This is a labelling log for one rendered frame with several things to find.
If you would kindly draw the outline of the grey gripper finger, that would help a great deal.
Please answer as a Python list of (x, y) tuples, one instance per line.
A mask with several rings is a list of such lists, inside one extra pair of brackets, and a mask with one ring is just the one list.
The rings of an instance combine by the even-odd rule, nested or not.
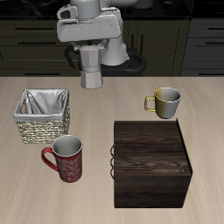
[(71, 43), (71, 45), (73, 46), (73, 49), (74, 49), (75, 51), (80, 50), (80, 48), (81, 48), (80, 45), (77, 45), (74, 41), (72, 41), (72, 42), (70, 42), (70, 43)]
[(103, 39), (97, 46), (100, 50), (107, 50), (109, 48), (109, 39)]

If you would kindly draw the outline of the dark wooden cabinet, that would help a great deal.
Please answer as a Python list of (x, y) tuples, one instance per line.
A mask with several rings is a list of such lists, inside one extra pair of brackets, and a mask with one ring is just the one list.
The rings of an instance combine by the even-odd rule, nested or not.
[(110, 149), (116, 208), (181, 208), (193, 176), (179, 121), (116, 121)]

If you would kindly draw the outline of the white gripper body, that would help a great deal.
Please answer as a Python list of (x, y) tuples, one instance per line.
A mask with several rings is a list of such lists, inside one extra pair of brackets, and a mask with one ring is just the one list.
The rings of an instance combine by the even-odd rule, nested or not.
[(78, 19), (76, 8), (60, 9), (57, 33), (60, 42), (90, 39), (114, 39), (121, 35), (121, 13), (117, 8), (102, 8), (101, 14), (89, 20)]

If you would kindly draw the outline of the yellow and white mug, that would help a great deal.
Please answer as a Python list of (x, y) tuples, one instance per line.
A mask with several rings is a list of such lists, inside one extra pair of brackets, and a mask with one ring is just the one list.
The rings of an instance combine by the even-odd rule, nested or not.
[[(155, 108), (148, 108), (148, 100), (155, 102)], [(144, 109), (150, 112), (156, 112), (160, 118), (170, 119), (175, 115), (181, 93), (172, 87), (160, 87), (153, 96), (146, 96), (144, 100)]]

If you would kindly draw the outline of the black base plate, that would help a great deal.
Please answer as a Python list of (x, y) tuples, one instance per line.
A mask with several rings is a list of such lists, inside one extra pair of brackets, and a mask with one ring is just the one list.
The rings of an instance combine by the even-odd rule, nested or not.
[(118, 66), (106, 66), (101, 64), (103, 77), (137, 77), (146, 68), (145, 58), (134, 47), (127, 48), (129, 59)]

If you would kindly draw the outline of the red patterned mug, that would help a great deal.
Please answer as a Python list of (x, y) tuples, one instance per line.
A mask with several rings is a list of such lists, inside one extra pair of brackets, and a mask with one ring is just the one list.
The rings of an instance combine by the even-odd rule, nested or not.
[[(56, 164), (45, 156), (53, 154)], [(59, 173), (60, 178), (67, 183), (78, 181), (82, 175), (82, 141), (74, 135), (64, 135), (56, 138), (51, 147), (41, 151), (43, 162)]]

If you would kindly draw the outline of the woven basket with white liner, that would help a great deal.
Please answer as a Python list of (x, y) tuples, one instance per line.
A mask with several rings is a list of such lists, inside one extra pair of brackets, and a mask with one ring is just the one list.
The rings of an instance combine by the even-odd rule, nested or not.
[(13, 118), (25, 144), (51, 144), (69, 131), (69, 90), (25, 89)]

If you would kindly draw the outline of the silver moka pot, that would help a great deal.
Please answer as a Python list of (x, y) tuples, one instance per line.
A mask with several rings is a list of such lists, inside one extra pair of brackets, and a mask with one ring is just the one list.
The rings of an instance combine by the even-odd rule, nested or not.
[(102, 86), (102, 71), (101, 71), (101, 60), (102, 56), (100, 50), (103, 47), (98, 45), (83, 45), (83, 46), (69, 46), (65, 51), (64, 55), (71, 68), (75, 69), (70, 52), (80, 54), (80, 85), (86, 89), (96, 89)]

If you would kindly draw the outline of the dark kitchen cupboards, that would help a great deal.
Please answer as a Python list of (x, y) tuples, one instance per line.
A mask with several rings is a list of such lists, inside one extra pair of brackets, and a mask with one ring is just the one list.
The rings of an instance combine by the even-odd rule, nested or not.
[[(154, 0), (149, 9), (119, 8), (123, 40), (146, 60), (140, 76), (179, 76), (193, 0)], [(56, 12), (69, 0), (0, 0), (0, 76), (78, 76), (80, 57), (56, 33)]]

